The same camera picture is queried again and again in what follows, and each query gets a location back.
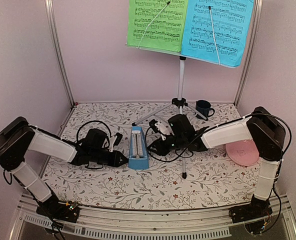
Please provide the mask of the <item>blue metronome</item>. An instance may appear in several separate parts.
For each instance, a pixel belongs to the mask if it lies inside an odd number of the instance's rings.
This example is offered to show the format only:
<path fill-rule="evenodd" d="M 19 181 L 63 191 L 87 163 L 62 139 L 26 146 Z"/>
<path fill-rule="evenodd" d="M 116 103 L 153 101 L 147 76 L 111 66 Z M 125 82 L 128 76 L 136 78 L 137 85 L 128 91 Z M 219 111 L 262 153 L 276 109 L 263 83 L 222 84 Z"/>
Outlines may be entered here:
<path fill-rule="evenodd" d="M 133 170 L 147 170 L 150 167 L 145 134 L 140 126 L 131 128 L 128 167 Z"/>

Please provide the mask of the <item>white perforated music stand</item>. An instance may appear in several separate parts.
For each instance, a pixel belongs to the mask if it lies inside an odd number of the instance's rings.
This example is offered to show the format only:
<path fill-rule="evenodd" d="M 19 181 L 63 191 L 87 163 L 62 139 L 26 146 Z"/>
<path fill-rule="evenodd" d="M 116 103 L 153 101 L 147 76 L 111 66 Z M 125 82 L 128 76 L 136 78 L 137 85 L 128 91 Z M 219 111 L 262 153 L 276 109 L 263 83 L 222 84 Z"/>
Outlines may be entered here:
<path fill-rule="evenodd" d="M 149 50 L 149 51 L 155 51 L 155 52 L 161 52 L 161 51 L 166 51 L 166 50 L 159 50 L 159 49 L 154 49 L 154 48 L 136 48 L 136 49 L 145 49 L 145 50 Z M 170 52 L 170 53 L 175 53 L 175 54 L 179 54 L 179 52 L 173 52 L 173 51 L 166 51 L 166 52 Z M 150 117 L 156 115 L 157 113 L 160 113 L 162 112 L 163 110 L 167 109 L 168 107 L 174 105 L 176 106 L 177 108 L 177 114 L 183 114 L 183 108 L 184 107 L 187 107 L 189 108 L 194 114 L 196 114 L 197 116 L 201 117 L 202 119 L 206 120 L 206 117 L 203 116 L 201 113 L 199 113 L 196 109 L 194 109 L 192 106 L 190 106 L 186 99 L 183 98 L 183 88 L 184 88 L 184 72 L 185 72 L 185 61 L 186 61 L 186 57 L 185 56 L 182 56 L 180 55 L 179 56 L 179 80 L 178 80 L 178 91 L 177 91 L 177 96 L 175 98 L 173 98 L 171 100 L 170 103 L 164 105 L 163 107 L 145 115 L 144 117 L 138 119 L 137 121 L 133 122 L 132 126 L 138 126 L 139 123 L 149 119 Z M 149 156 L 149 159 L 151 158 L 151 153 L 152 152 L 149 152 L 148 149 L 147 149 L 147 153 L 148 153 L 148 156 Z"/>

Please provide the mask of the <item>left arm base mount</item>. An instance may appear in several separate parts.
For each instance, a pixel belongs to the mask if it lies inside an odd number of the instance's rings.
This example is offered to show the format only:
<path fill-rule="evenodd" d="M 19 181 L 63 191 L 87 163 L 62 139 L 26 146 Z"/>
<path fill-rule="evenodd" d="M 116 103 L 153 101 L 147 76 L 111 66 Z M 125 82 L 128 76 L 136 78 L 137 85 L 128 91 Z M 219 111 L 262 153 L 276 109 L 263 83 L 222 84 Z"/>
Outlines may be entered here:
<path fill-rule="evenodd" d="M 76 223 L 80 208 L 76 201 L 62 202 L 59 200 L 53 190 L 50 189 L 50 196 L 45 201 L 35 199 L 38 204 L 36 213 L 48 217 L 50 220 L 61 220 L 70 223 Z"/>

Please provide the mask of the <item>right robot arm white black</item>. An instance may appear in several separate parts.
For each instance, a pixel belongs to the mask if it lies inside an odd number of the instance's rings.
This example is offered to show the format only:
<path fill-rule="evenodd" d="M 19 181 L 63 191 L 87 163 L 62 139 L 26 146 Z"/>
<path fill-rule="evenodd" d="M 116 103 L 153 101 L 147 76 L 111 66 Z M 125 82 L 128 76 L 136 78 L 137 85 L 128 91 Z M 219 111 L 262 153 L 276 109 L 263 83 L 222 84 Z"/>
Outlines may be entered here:
<path fill-rule="evenodd" d="M 149 123 L 150 128 L 160 134 L 148 145 L 149 153 L 166 156 L 178 149 L 205 152 L 221 145 L 252 140 L 258 150 L 261 167 L 246 213 L 250 218 L 257 218 L 266 210 L 274 183 L 278 180 L 280 162 L 290 147 L 289 143 L 285 143 L 285 138 L 291 137 L 292 132 L 283 119 L 258 106 L 246 116 L 199 130 L 195 130 L 184 114 L 169 118 L 168 124 L 171 133 L 166 133 L 167 128 L 155 120 Z"/>

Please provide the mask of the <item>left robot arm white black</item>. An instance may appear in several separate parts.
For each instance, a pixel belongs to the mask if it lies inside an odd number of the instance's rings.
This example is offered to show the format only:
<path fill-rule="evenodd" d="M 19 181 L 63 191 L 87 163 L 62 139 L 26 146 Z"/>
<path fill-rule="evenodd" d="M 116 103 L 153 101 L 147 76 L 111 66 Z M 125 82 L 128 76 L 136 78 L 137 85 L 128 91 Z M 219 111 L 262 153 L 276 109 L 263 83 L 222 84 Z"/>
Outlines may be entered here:
<path fill-rule="evenodd" d="M 19 116 L 0 131 L 0 166 L 42 203 L 51 217 L 58 217 L 63 211 L 62 205 L 54 200 L 56 195 L 29 165 L 26 156 L 41 155 L 87 169 L 91 163 L 100 168 L 117 168 L 129 162 L 115 149 L 122 138 L 119 132 L 112 134 L 91 128 L 84 138 L 71 141 L 29 124 L 25 117 Z"/>

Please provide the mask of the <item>green sheet music page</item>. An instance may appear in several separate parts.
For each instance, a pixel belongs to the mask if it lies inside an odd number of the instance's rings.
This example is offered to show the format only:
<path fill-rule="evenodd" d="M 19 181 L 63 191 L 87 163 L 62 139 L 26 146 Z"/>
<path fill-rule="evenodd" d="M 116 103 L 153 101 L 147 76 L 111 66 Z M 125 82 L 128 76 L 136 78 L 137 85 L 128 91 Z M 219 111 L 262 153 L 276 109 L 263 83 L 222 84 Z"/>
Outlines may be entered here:
<path fill-rule="evenodd" d="M 187 0 L 130 0 L 126 45 L 179 53 Z"/>

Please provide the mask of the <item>blue sheet music page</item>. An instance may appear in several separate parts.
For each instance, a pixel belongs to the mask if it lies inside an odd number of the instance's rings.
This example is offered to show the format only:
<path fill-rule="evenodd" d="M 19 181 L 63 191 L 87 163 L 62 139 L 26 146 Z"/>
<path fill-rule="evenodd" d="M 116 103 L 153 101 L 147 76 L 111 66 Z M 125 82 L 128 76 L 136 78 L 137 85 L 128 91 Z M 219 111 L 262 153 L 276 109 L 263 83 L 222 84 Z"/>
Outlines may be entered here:
<path fill-rule="evenodd" d="M 252 0 L 190 0 L 181 54 L 221 65 L 240 66 L 252 18 Z"/>

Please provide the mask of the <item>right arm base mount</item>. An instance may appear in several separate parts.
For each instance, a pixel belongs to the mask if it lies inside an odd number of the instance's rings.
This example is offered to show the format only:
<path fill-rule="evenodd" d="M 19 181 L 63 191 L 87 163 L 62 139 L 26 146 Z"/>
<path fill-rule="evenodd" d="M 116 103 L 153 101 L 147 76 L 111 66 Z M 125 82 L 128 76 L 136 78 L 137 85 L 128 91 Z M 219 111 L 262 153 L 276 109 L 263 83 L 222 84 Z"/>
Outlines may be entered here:
<path fill-rule="evenodd" d="M 233 223 L 269 217 L 273 213 L 269 198 L 261 200 L 252 196 L 250 203 L 233 206 L 228 210 L 228 215 Z"/>

